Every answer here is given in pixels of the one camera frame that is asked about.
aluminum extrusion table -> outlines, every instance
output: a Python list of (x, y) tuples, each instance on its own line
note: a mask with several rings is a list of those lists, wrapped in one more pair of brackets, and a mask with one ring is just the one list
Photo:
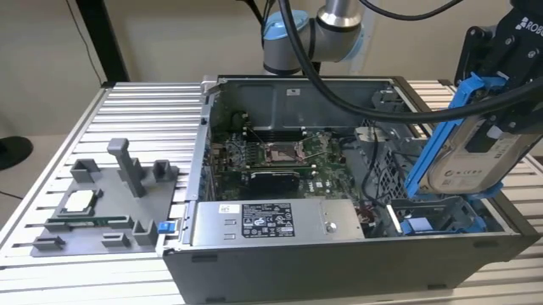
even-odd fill
[[(430, 108), (448, 105), (455, 88), (411, 81)], [(102, 89), (7, 225), (0, 231), (0, 304), (183, 304), (156, 253), (34, 258), (31, 242), (71, 184), (70, 166), (95, 158), (115, 166), (106, 147), (130, 139), (143, 165), (170, 159), (180, 168), (170, 217), (184, 212), (200, 112), (199, 83), (118, 83)], [(503, 193), (543, 234), (543, 166), (527, 156), (504, 178)], [(283, 304), (543, 304), (543, 240), (512, 261), (487, 265), (454, 290), (371, 295)]]

black cable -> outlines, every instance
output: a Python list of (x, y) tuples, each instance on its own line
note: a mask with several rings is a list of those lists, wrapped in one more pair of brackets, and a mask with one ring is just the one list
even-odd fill
[(355, 141), (356, 141), (355, 135), (350, 135), (350, 136), (343, 137), (343, 138), (339, 139), (338, 146), (342, 148), (346, 144), (350, 144), (350, 143), (352, 143)]
[(383, 10), (382, 8), (376, 7), (368, 0), (360, 0), (360, 3), (367, 8), (370, 8), (375, 13), (383, 15), (384, 17), (388, 17), (388, 18), (392, 18), (396, 20), (402, 20), (402, 21), (419, 21), (419, 20), (428, 19), (430, 17), (434, 17), (435, 15), (443, 13), (446, 10), (452, 8), (462, 1), (464, 1), (464, 0), (451, 0), (450, 2), (446, 3), (446, 5), (440, 6), (435, 10), (432, 10), (424, 14), (414, 15), (414, 16), (400, 15), (400, 14), (392, 13), (391, 11)]
[(268, 23), (268, 18), (270, 18), (270, 12), (272, 11), (272, 7), (275, 5), (276, 0), (266, 0), (266, 5), (264, 5), (264, 10), (263, 10), (263, 23), (260, 25), (260, 42), (263, 43), (264, 47), (264, 31), (266, 31), (266, 25)]
[(350, 113), (360, 114), (366, 119), (372, 121), (384, 121), (392, 123), (438, 123), (443, 121), (451, 121), (462, 119), (468, 116), (482, 115), (488, 112), (496, 111), (504, 107), (508, 107), (516, 103), (523, 102), (528, 97), (534, 97), (535, 90), (543, 91), (543, 78), (535, 79), (528, 84), (519, 88), (512, 89), (508, 92), (499, 94), (495, 97), (484, 100), (483, 102), (472, 103), (470, 105), (444, 109), (440, 111), (430, 112), (387, 112), (378, 111), (371, 108), (356, 106), (343, 100), (334, 91), (328, 88), (322, 80), (318, 72), (315, 71), (311, 60), (307, 57), (304, 47), (296, 31), (295, 20), (290, 8), (288, 0), (279, 0), (280, 13), (286, 22), (286, 30), (288, 33), (290, 43), (292, 45), (294, 52), (302, 69), (316, 90), (328, 99), (328, 101), (336, 105), (340, 109)]
[(102, 86), (102, 78), (100, 78), (99, 71), (96, 70), (95, 63), (94, 63), (94, 61), (92, 61), (91, 50), (90, 50), (90, 48), (88, 48), (88, 44), (87, 44), (86, 38), (83, 37), (83, 33), (82, 33), (80, 28), (79, 28), (76, 16), (74, 15), (74, 10), (71, 9), (70, 1), (66, 0), (66, 2), (67, 2), (68, 10), (70, 10), (70, 15), (71, 15), (71, 18), (72, 18), (72, 20), (74, 20), (74, 24), (76, 24), (76, 29), (78, 29), (79, 37), (82, 37), (83, 43), (86, 44), (87, 56), (88, 56), (88, 60), (91, 61), (92, 70), (95, 70), (96, 78), (99, 79), (99, 84), (100, 84), (100, 86)]
[(260, 143), (263, 143), (266, 145), (264, 140), (258, 136), (255, 130), (250, 126), (247, 126), (247, 130), (254, 133), (254, 135), (258, 138), (258, 140), (260, 141)]
[(367, 181), (370, 180), (370, 176), (374, 172), (375, 169), (375, 162), (376, 162), (376, 155), (379, 153), (379, 140), (376, 137), (376, 132), (375, 132), (375, 126), (374, 126), (374, 152), (372, 152), (372, 159), (370, 161), (370, 166), (367, 167), (367, 172), (366, 172), (366, 176), (363, 179), (363, 184), (362, 184), (362, 191), (363, 191), (363, 195), (364, 197), (374, 203), (374, 205), (384, 208), (384, 205), (376, 200), (376, 198), (371, 197), (370, 194), (367, 193)]
[(394, 164), (396, 166), (398, 175), (400, 176), (402, 181), (406, 181), (407, 170), (403, 167), (400, 167), (400, 162), (398, 161), (398, 158), (396, 158), (395, 154), (392, 154), (392, 162), (394, 162)]
[(379, 177), (376, 179), (375, 199), (379, 198), (379, 191), (380, 191), (380, 188), (382, 188), (382, 178), (383, 178), (383, 174), (387, 171), (387, 169), (388, 169), (388, 167), (384, 168), (384, 170), (382, 170), (382, 173), (379, 174)]
[(260, 25), (263, 25), (263, 22), (264, 22), (263, 14), (260, 14), (260, 10), (258, 9), (255, 0), (239, 0), (239, 1), (243, 1), (243, 2), (248, 5), (251, 11), (254, 12), (254, 15), (255, 15), (255, 18), (256, 18), (256, 20), (258, 20), (258, 23), (259, 23)]
[(10, 197), (14, 197), (15, 199), (23, 200), (23, 197), (20, 197), (20, 196), (18, 196), (18, 195), (14, 195), (14, 194), (10, 194), (10, 193), (7, 193), (7, 192), (0, 191), (0, 194), (7, 195), (7, 196), (10, 196)]

black pole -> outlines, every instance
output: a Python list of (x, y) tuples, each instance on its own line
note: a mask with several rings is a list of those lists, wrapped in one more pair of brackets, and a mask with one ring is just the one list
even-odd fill
[(76, 0), (108, 81), (130, 81), (104, 0)]

blue latch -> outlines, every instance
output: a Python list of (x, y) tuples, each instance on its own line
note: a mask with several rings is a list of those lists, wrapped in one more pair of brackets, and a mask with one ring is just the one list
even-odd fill
[(162, 221), (159, 223), (159, 234), (170, 234), (176, 232), (176, 223), (170, 221)]
[(430, 221), (424, 217), (408, 218), (400, 223), (402, 231), (406, 235), (416, 234), (426, 231), (434, 231)]

warning label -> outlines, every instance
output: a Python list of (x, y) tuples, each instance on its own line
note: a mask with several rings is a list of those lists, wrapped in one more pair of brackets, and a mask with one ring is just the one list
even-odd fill
[(294, 237), (295, 221), (290, 203), (242, 205), (244, 238)]

